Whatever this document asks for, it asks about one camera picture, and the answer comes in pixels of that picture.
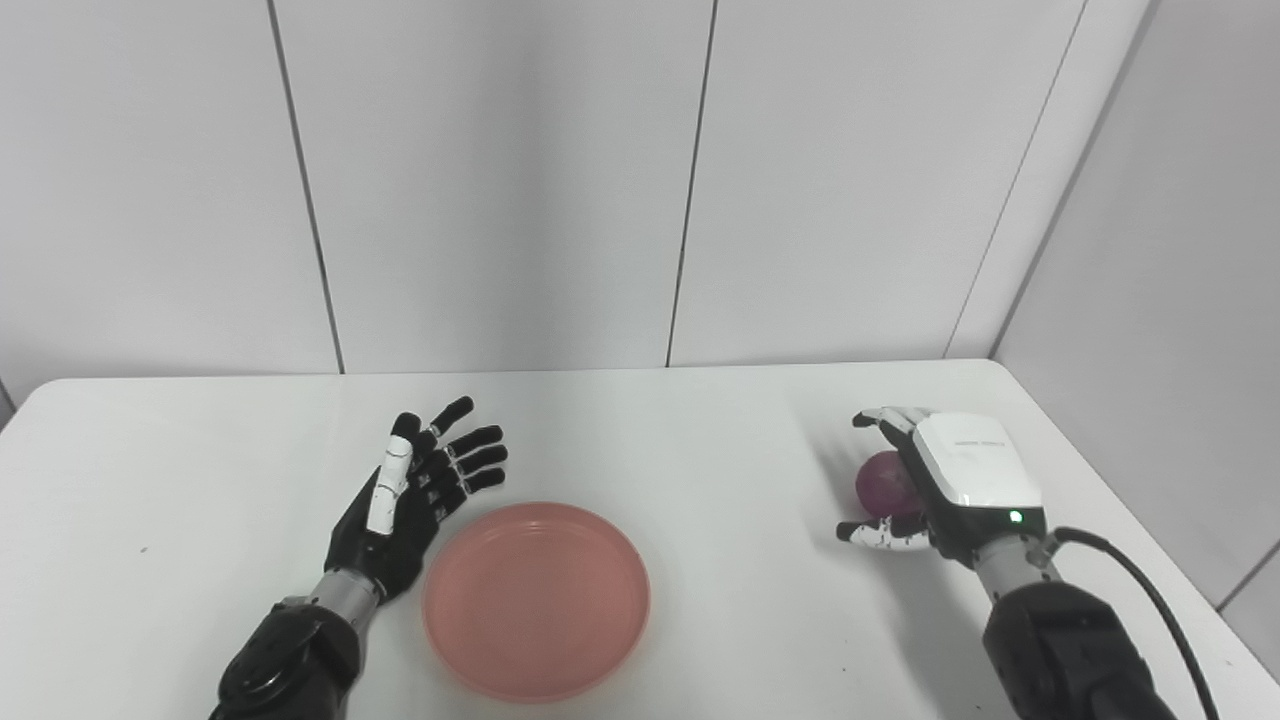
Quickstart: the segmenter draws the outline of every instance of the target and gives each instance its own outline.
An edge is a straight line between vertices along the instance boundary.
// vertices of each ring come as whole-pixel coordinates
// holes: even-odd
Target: white robotic hand
[[[924,512],[922,519],[844,523],[837,528],[841,539],[914,550],[928,546],[918,537],[925,534],[943,557],[973,568],[979,551],[997,538],[1044,536],[1039,487],[998,420],[924,407],[876,407],[855,415],[854,427],[878,427],[897,450]],[[860,539],[881,534],[890,541]]]

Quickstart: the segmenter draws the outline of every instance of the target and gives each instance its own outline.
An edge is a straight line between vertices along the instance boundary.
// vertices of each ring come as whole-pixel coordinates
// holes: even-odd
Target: panel seam
[[[964,295],[964,302],[960,304],[960,314],[956,316],[956,323],[951,328],[951,336],[947,337],[947,345],[942,348],[943,357],[951,352],[951,345],[955,342],[956,332],[960,331],[960,323],[964,322],[965,310],[969,309],[969,300],[973,297],[974,288],[978,287],[978,278],[982,277],[982,268],[987,264],[987,255],[991,254],[991,246],[996,241],[996,233],[1000,232],[1000,223],[1005,219],[1005,210],[1009,209],[1009,200],[1014,196],[1014,188],[1018,187],[1018,178],[1021,177],[1023,165],[1027,164],[1027,156],[1030,154],[1032,145],[1036,142],[1036,133],[1039,131],[1041,120],[1044,119],[1044,110],[1048,108],[1050,99],[1053,97],[1053,88],[1057,86],[1057,78],[1062,74],[1062,65],[1066,64],[1066,56],[1071,51],[1071,44],[1075,41],[1075,32],[1080,29],[1080,19],[1084,18],[1084,10],[1088,6],[1089,0],[1084,0],[1080,3],[1080,12],[1075,14],[1075,24],[1071,26],[1071,33],[1066,38],[1066,46],[1062,47],[1062,55],[1057,59],[1057,68],[1053,69],[1053,78],[1048,83],[1048,91],[1044,94],[1044,100],[1041,101],[1039,113],[1036,115],[1036,123],[1032,126],[1032,133],[1027,138],[1027,145],[1023,147],[1023,155],[1018,159],[1018,168],[1014,169],[1014,178],[1009,183],[1009,190],[1005,192],[1005,200],[1000,204],[1000,211],[996,214],[996,223],[991,227],[991,234],[987,237],[987,246],[982,249],[982,258],[978,259],[978,269],[974,272],[973,282],[969,283],[969,290]],[[995,338],[992,338],[992,348],[995,348]]]
[[[1249,571],[1245,573],[1243,578],[1240,578],[1240,582],[1236,583],[1234,588],[1231,588],[1231,592],[1226,593],[1226,597],[1222,598],[1222,602],[1219,602],[1217,605],[1213,606],[1213,610],[1217,610],[1220,614],[1224,610],[1226,610],[1226,606],[1231,605],[1231,601],[1235,600],[1238,594],[1240,594],[1240,591],[1248,587],[1248,584],[1253,582],[1253,578],[1258,577],[1258,573],[1261,573],[1262,569],[1267,566],[1267,562],[1271,562],[1271,559],[1276,556],[1276,552],[1280,552],[1280,539],[1277,539],[1275,544],[1271,546],[1271,550],[1266,551],[1266,553],[1262,555],[1262,560],[1258,560],[1258,562],[1253,568],[1251,568]]]
[[[4,387],[4,379],[0,379],[0,400],[9,405],[10,415],[18,413],[18,404],[14,402],[13,396],[9,395],[9,388]]]
[[[338,373],[347,373],[342,357],[342,341],[338,338],[338,319],[333,311],[333,293],[329,290],[329,269],[324,261],[324,246],[320,245],[320,225],[316,223],[315,202],[311,199],[311,179],[307,176],[307,161],[302,154],[302,133],[298,131],[298,114],[293,105],[293,86],[289,83],[289,68],[284,61],[284,42],[280,40],[280,20],[275,14],[275,0],[266,0],[266,12],[271,18],[271,37],[275,41],[275,58],[280,63],[280,81],[284,85],[284,104],[289,110],[289,129],[293,133],[293,151],[298,158],[298,173],[302,176],[302,197],[307,205],[307,220],[311,223],[311,243],[316,252],[316,266],[320,270],[320,287],[324,291],[324,309],[329,316],[329,336],[333,338],[333,354],[338,361]]]
[[[685,279],[685,246],[689,243],[689,215],[694,208],[694,177],[698,174],[698,147],[703,140],[703,111],[707,109],[707,77],[712,69],[712,45],[716,41],[716,13],[719,0],[712,0],[712,20],[707,31],[707,58],[703,60],[703,87],[698,96],[698,123],[694,126],[694,156],[689,164],[689,193],[685,196],[685,224],[680,231],[680,259],[676,263],[676,295],[671,301],[671,328],[667,332],[667,361],[671,366],[671,350],[676,343],[676,314],[680,311],[680,283]]]

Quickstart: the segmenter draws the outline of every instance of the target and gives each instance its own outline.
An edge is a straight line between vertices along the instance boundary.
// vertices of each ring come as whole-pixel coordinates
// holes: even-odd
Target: white table
[[[859,462],[887,447],[849,419],[879,405],[1000,418],[1051,523],[1110,537],[1164,591],[1222,716],[1280,707],[1280,687],[1021,387],[995,364],[938,361],[45,386],[0,433],[0,717],[207,716],[271,602],[317,579],[396,414],[462,393],[474,424],[507,430],[509,479],[452,518],[428,561],[494,507],[581,505],[644,556],[650,624],[603,685],[504,705],[447,675],[415,589],[374,621],[351,720],[1012,717],[979,643],[977,578],[835,539],[856,514]],[[1116,606],[1178,715],[1201,717],[1128,575],[1084,548],[1057,565]]]

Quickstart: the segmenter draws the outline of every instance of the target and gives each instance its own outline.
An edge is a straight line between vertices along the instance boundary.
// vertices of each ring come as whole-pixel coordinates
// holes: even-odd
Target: black forearm
[[[371,580],[333,570],[310,596],[276,603],[223,674],[211,720],[337,717],[378,601]]]

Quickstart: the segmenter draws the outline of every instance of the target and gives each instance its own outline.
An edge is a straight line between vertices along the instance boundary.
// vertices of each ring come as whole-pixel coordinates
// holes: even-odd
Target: silver wrist
[[[319,605],[347,620],[360,635],[361,651],[365,646],[365,630],[374,619],[380,600],[378,587],[372,580],[346,569],[329,570],[316,583],[306,602]]]

